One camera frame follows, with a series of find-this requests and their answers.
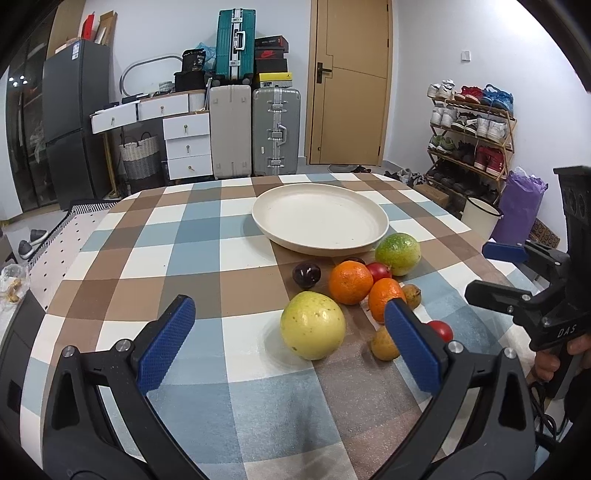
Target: red sneaker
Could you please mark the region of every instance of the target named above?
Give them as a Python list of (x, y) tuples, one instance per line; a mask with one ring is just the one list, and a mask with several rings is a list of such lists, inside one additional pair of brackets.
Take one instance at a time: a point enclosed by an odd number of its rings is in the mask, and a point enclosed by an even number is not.
[(478, 87), (462, 87), (462, 95), (469, 103), (480, 104), (480, 99), (484, 95), (481, 88)]
[(476, 160), (474, 161), (474, 166), (478, 168), (478, 170), (486, 171), (486, 167), (488, 166), (488, 147), (480, 146), (476, 149)]
[(488, 165), (486, 172), (499, 177), (503, 173), (505, 167), (505, 156), (503, 152), (496, 148), (487, 148), (488, 150)]

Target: cardboard box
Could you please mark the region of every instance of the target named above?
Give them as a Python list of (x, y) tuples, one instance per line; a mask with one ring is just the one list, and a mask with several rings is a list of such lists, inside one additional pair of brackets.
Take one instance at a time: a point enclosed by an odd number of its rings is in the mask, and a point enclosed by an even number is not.
[(423, 183), (421, 185), (415, 185), (414, 189), (425, 195), (432, 202), (437, 203), (441, 208), (447, 208), (449, 205), (449, 195), (441, 190), (437, 190), (435, 187)]

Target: white plate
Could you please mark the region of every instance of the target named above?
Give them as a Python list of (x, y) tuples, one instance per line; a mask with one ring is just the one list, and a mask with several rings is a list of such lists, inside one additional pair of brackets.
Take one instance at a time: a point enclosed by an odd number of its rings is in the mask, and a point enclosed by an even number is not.
[(294, 183), (268, 190), (252, 206), (259, 229), (296, 252), (338, 257), (371, 250), (388, 231), (388, 215), (351, 190)]

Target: dark gray refrigerator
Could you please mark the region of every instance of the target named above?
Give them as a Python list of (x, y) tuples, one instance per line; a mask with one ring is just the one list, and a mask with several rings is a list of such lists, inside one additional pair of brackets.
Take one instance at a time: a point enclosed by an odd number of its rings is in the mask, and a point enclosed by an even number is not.
[(103, 141), (90, 124), (90, 115), (109, 103), (109, 53), (108, 46), (80, 40), (43, 67), (47, 158), (62, 210), (111, 189)]

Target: white sneaker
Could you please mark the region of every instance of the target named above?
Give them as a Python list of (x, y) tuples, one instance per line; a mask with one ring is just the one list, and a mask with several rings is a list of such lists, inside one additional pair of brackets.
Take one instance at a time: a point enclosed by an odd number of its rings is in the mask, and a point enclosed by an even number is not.
[(447, 107), (441, 116), (441, 126), (451, 128), (452, 123), (457, 120), (457, 110), (452, 107)]
[(476, 136), (486, 138), (488, 133), (488, 126), (491, 124), (490, 120), (486, 118), (478, 118), (478, 129), (476, 130)]
[(431, 85), (429, 85), (429, 88), (427, 89), (427, 96), (429, 98), (436, 98), (437, 91), (439, 90), (440, 86), (441, 86), (441, 83), (432, 83)]
[(503, 140), (507, 136), (507, 124), (499, 123), (491, 120), (491, 124), (488, 127), (486, 137), (496, 143), (503, 143)]
[(443, 111), (445, 107), (442, 103), (438, 103), (433, 107), (433, 114), (431, 115), (431, 124), (435, 125), (436, 127), (441, 126), (441, 117), (443, 116)]
[(453, 88), (456, 86), (453, 80), (444, 80), (441, 86), (437, 89), (436, 98), (443, 98), (445, 100), (453, 100), (455, 92)]

